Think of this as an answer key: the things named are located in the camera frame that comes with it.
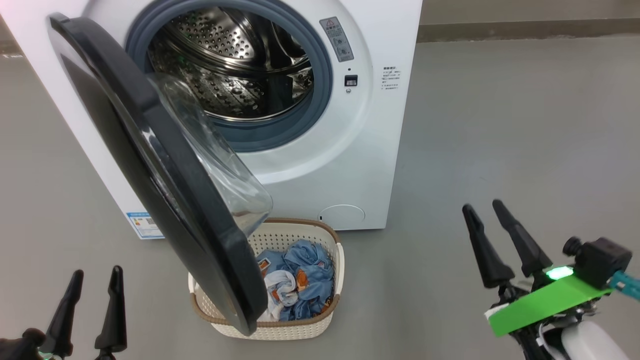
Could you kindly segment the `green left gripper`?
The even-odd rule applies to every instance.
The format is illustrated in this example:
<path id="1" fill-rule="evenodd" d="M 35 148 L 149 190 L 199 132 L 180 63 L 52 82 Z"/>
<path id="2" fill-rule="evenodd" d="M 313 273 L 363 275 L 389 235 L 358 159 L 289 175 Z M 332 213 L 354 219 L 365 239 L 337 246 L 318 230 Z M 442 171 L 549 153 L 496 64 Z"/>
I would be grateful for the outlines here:
<path id="1" fill-rule="evenodd" d="M 66 360 L 73 354 L 71 340 L 76 305 L 82 296 L 84 271 L 76 269 L 58 303 L 46 333 L 28 328 L 19 338 L 0 340 L 2 360 Z M 102 332 L 94 341 L 99 353 L 121 353 L 128 348 L 124 274 L 115 265 L 107 287 L 109 303 Z"/>

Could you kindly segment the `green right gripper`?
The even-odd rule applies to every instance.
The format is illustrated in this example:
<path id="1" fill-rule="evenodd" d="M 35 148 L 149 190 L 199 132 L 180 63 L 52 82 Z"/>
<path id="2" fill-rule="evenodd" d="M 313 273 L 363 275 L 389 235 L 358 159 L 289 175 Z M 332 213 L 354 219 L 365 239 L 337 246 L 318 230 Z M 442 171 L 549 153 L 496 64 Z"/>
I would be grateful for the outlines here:
<path id="1" fill-rule="evenodd" d="M 494 199 L 492 206 L 500 225 L 510 235 L 521 260 L 521 271 L 525 277 L 541 274 L 553 266 L 551 259 L 512 215 L 502 200 Z M 495 289 L 508 284 L 514 278 L 514 272 L 502 261 L 490 243 L 485 234 L 485 226 L 470 203 L 462 207 L 462 216 L 483 287 Z M 496 337 L 503 337 L 613 292 L 610 287 L 606 289 L 592 287 L 578 278 L 571 266 L 549 269 L 546 275 L 550 276 L 551 284 L 530 292 L 512 303 L 498 305 L 484 313 Z"/>

